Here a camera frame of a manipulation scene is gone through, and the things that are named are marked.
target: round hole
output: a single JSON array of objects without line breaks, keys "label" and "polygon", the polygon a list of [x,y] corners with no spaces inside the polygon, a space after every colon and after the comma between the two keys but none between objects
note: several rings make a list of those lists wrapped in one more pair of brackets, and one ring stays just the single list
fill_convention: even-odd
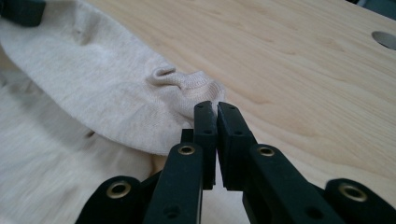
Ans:
[{"label": "round hole", "polygon": [[168,205],[163,209],[163,215],[168,219],[175,219],[180,215],[180,207],[175,204]]},{"label": "round hole", "polygon": [[380,45],[388,49],[396,50],[396,36],[382,31],[372,32],[373,39]]},{"label": "round hole", "polygon": [[259,147],[258,151],[262,156],[272,157],[275,155],[275,152],[268,147]]},{"label": "round hole", "polygon": [[356,188],[355,186],[342,184],[338,189],[344,196],[355,202],[362,203],[367,200],[367,194],[364,193],[361,189]]},{"label": "round hole", "polygon": [[131,185],[121,180],[112,183],[110,187],[108,187],[106,194],[109,198],[118,199],[127,195],[129,191],[131,191]]},{"label": "round hole", "polygon": [[116,187],[114,187],[111,191],[113,193],[121,193],[123,191],[125,191],[125,186],[124,185],[117,185]]},{"label": "round hole", "polygon": [[323,213],[316,207],[307,207],[305,213],[313,219],[323,219]]},{"label": "round hole", "polygon": [[195,152],[195,148],[193,147],[181,147],[178,149],[178,153],[185,156],[191,155],[194,152]]}]

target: white cloth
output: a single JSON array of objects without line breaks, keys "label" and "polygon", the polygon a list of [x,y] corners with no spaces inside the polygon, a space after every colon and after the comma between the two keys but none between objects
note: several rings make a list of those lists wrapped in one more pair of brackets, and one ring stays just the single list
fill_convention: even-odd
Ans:
[{"label": "white cloth", "polygon": [[[105,180],[152,172],[152,155],[92,135],[26,75],[0,69],[0,79],[0,224],[75,223]],[[241,193],[222,187],[219,164],[202,209],[203,224],[248,223]]]},{"label": "white cloth", "polygon": [[203,72],[184,75],[103,12],[82,1],[48,1],[43,21],[0,20],[9,58],[73,118],[128,147],[166,155],[193,106],[224,99]]},{"label": "white cloth", "polygon": [[[142,151],[167,154],[195,104],[224,98],[80,1],[49,1],[36,28],[0,20],[0,43],[28,75],[0,68],[0,224],[74,223],[105,180],[158,168]],[[248,223],[217,169],[202,223]]]}]

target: fabric fold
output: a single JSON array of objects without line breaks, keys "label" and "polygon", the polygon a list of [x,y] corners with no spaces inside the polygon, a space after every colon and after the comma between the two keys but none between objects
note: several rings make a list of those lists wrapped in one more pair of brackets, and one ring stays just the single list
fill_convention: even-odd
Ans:
[{"label": "fabric fold", "polygon": [[73,118],[113,141],[166,155],[193,106],[224,100],[203,72],[185,75],[103,12],[83,1],[48,1],[43,21],[0,20],[9,58]]}]

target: wooden tabletop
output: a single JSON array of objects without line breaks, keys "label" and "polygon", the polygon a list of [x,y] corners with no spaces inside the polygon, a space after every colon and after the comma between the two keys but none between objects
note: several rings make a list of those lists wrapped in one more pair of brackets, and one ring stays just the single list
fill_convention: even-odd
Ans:
[{"label": "wooden tabletop", "polygon": [[372,38],[396,21],[343,0],[89,2],[179,71],[222,82],[308,181],[350,178],[396,206],[396,50]]}]

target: wood grain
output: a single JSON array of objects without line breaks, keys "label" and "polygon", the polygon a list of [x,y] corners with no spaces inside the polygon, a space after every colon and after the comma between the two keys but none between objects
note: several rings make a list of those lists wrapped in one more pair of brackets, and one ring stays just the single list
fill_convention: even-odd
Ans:
[{"label": "wood grain", "polygon": [[89,0],[183,72],[221,81],[255,136],[312,183],[396,206],[396,21],[342,0]]}]

